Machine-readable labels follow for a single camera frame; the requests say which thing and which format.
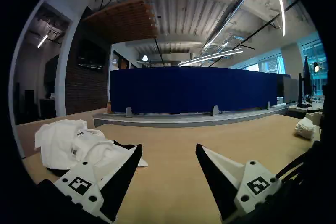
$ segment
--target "wall-mounted tv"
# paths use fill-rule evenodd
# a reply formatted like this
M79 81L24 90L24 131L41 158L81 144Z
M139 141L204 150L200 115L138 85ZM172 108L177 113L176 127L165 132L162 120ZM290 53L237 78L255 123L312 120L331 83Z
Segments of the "wall-mounted tv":
M79 42L78 65L87 69L104 69L108 53L90 40L83 39Z

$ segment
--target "wooden slat panel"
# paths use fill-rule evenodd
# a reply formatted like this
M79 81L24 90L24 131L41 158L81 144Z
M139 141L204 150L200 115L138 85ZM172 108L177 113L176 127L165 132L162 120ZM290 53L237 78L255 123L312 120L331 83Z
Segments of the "wooden slat panel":
M83 20L111 44L156 38L158 29L148 0L129 0L98 11Z

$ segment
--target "wooden table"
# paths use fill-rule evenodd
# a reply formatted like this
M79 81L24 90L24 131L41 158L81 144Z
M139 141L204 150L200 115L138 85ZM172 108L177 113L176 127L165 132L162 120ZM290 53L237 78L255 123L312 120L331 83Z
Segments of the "wooden table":
M294 136L299 119L271 115L219 126L146 128L102 125L106 138L142 144L147 168L138 168L118 212L118 223L218 223L220 214L195 155L200 143L237 162L259 160L271 172L303 154L310 141ZM56 176L42 166L40 154L24 160L38 183Z

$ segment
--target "blue partition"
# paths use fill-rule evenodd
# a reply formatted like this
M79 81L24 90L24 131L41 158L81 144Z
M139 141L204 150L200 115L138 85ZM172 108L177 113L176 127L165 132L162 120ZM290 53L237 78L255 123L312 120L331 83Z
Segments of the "blue partition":
M216 67L153 67L111 71L111 110L210 112L277 103L276 74Z

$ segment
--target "monitor stand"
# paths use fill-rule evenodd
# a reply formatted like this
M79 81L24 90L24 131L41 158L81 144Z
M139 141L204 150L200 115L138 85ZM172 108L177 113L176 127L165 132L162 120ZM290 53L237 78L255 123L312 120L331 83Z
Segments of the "monitor stand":
M297 108L310 108L312 107L310 104L302 104L302 81L303 78L301 73L299 73L299 97L297 99Z

